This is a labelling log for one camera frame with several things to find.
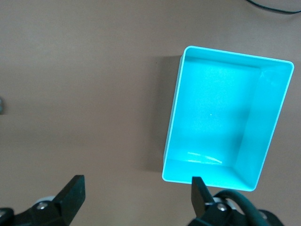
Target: screw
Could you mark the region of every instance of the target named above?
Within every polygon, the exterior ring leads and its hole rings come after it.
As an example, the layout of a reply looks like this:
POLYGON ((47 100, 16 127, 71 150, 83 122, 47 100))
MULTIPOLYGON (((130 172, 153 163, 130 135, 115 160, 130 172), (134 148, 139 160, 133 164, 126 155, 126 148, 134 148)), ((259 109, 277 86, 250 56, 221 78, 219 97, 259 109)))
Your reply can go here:
POLYGON ((5 214, 5 211, 0 210, 0 217, 2 217, 5 214))
POLYGON ((38 210, 43 210, 48 206, 46 202, 40 202, 39 205, 37 206, 38 210))
POLYGON ((263 219, 265 219, 265 220, 268 219, 267 215, 265 215, 264 212, 261 212, 261 211, 259 211, 259 212, 263 219))
POLYGON ((227 210, 227 206, 222 203, 217 204, 217 208, 223 212, 227 210))

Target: plastic bin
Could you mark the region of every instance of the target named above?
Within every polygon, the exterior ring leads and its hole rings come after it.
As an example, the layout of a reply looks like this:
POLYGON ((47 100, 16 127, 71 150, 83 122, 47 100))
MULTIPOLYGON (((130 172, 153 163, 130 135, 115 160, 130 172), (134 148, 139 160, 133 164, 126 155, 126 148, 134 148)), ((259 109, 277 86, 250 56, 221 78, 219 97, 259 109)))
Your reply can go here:
POLYGON ((189 46, 181 57, 162 178, 253 191, 292 62, 189 46))

